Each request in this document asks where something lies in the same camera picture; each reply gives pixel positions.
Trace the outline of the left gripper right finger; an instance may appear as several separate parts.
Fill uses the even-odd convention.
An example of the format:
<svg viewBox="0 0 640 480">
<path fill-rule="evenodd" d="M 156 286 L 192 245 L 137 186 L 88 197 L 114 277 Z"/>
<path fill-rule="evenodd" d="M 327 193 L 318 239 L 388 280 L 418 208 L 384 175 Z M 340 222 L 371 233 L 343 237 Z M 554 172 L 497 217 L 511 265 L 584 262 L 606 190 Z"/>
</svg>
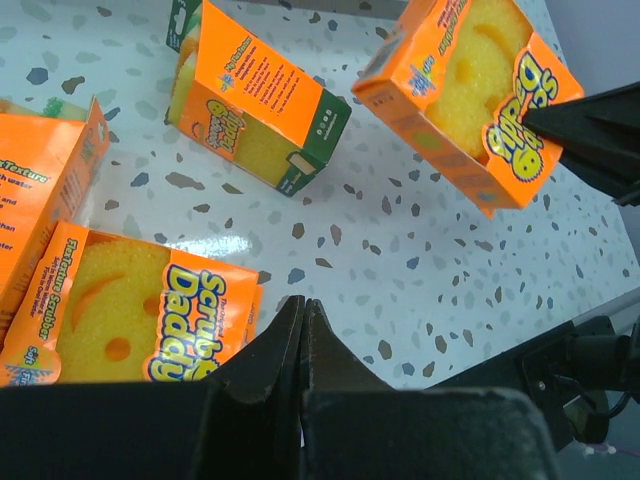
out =
<svg viewBox="0 0 640 480">
<path fill-rule="evenodd" d="M 300 361 L 303 400 L 393 391 L 334 332 L 318 299 L 305 307 Z"/>
</svg>

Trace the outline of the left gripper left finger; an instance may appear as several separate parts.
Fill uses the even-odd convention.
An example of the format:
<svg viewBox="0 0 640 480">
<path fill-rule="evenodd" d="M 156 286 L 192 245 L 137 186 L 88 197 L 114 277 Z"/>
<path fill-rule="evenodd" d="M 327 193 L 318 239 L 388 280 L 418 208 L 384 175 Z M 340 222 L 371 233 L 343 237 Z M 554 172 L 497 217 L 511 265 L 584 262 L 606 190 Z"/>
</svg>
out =
<svg viewBox="0 0 640 480">
<path fill-rule="evenodd" d="M 303 296 L 289 297 L 269 326 L 211 375 L 231 400 L 258 405 L 290 397 L 298 385 L 305 307 Z"/>
</svg>

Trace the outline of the orange Scrub Daddy box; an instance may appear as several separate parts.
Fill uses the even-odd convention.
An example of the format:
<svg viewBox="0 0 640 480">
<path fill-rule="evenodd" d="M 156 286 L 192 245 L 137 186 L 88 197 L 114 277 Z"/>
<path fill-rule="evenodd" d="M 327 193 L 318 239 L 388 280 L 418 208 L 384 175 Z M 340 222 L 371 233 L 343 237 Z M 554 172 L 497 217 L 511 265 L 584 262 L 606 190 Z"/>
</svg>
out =
<svg viewBox="0 0 640 480">
<path fill-rule="evenodd" d="M 559 145 L 526 113 L 583 88 L 512 1 L 412 1 L 352 88 L 484 214 L 522 209 Z"/>
<path fill-rule="evenodd" d="M 1 353 L 3 386 L 196 381 L 255 336 L 255 271 L 61 223 Z"/>
</svg>

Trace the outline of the orange box green end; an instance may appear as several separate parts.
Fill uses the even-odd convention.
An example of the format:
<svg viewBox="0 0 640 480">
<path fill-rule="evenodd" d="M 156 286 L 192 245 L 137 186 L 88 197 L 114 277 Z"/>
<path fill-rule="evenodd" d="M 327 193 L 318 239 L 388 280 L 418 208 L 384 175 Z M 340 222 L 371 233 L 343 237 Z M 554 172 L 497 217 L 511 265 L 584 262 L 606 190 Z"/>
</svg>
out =
<svg viewBox="0 0 640 480">
<path fill-rule="evenodd" d="M 292 197 L 328 164 L 350 106 L 209 1 L 175 1 L 167 120 Z"/>
</svg>

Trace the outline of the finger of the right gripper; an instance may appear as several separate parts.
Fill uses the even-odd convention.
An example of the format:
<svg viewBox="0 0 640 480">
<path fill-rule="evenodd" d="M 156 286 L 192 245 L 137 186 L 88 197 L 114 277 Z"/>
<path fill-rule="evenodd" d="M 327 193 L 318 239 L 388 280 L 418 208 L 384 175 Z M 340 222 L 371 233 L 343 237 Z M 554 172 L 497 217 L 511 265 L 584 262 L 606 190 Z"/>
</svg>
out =
<svg viewBox="0 0 640 480">
<path fill-rule="evenodd" d="M 639 204 L 639 84 L 528 111 L 523 124 L 562 148 L 560 163 L 619 206 Z"/>
</svg>

